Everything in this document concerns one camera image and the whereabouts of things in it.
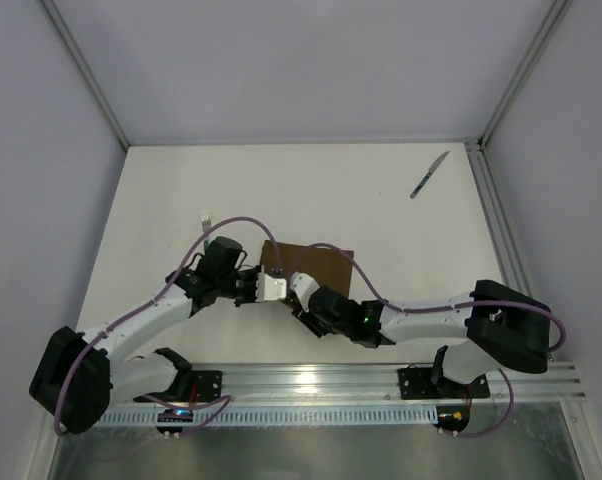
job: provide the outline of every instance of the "gray floor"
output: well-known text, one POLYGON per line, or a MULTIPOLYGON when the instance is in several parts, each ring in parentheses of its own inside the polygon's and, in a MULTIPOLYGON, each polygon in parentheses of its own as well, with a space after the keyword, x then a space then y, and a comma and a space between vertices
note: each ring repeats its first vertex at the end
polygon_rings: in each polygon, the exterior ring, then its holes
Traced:
MULTIPOLYGON (((503 408, 475 405, 471 427, 503 408)), ((480 440, 437 435, 431 426, 208 430, 178 441, 151 441, 148 429, 93 429, 64 439, 51 479, 579 479, 572 444, 556 404, 517 405, 496 435, 480 440)))

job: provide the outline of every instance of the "brown placemat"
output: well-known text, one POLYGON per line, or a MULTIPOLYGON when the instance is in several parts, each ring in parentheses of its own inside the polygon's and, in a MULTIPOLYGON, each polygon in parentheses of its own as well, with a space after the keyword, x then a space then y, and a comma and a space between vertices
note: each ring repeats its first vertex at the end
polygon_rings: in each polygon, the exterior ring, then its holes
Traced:
MULTIPOLYGON (((283 262, 283 273, 285 277, 290 275, 290 265, 294 258, 305 248, 303 245, 291 243, 279 243, 281 260, 283 262)), ((352 250, 346 253, 354 258, 352 250)), ((266 240, 261 249, 261 265, 265 271, 272 271, 276 267, 276 255, 272 242, 266 240)), ((297 271, 312 276, 319 285, 327 285, 331 289, 348 297, 350 294, 350 281, 352 280, 352 264, 334 250, 315 248, 307 252, 298 263, 297 271)))

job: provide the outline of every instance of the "fork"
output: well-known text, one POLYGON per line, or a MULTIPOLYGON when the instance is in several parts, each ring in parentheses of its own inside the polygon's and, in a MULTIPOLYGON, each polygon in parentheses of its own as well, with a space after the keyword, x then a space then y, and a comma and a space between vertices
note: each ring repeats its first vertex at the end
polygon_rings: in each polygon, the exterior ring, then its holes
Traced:
MULTIPOLYGON (((210 213, 210 210, 207 209, 201 210, 201 230, 203 230, 203 233, 206 233, 208 230, 210 230, 211 227, 212 213, 210 213)), ((210 245, 210 239, 208 237, 205 237, 205 239, 203 240, 204 251, 208 249, 208 245, 210 245)))

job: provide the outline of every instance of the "ventilation grille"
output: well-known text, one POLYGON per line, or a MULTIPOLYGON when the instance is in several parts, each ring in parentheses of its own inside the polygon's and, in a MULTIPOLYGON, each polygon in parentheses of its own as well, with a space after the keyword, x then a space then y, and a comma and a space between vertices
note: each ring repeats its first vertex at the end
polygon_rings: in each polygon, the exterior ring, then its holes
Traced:
MULTIPOLYGON (((190 423, 174 424, 158 420, 164 409, 115 407, 109 409, 95 427, 144 427, 173 425, 187 428, 190 423)), ((193 412, 192 425, 214 413, 193 412)), ((322 407, 238 407, 230 406, 210 427, 321 427, 345 425, 408 425, 437 422, 434 406, 322 406, 322 407)))

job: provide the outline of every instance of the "white table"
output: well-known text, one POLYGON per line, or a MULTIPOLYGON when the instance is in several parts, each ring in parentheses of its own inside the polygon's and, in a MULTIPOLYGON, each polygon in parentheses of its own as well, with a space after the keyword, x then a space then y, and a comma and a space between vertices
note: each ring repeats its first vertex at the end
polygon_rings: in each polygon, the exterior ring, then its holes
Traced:
MULTIPOLYGON (((114 319, 160 288, 213 221, 250 215, 288 243, 325 241, 355 252, 382 295, 427 300, 501 280, 463 144, 135 147, 126 160, 78 323, 114 319), (416 199, 430 164, 450 150, 416 199)), ((263 233, 219 232, 259 261, 263 233)), ((371 299, 353 274, 350 296, 371 299)), ((365 349, 317 339, 281 304, 216 305, 139 350, 167 346, 192 362, 431 362, 440 341, 365 349)))

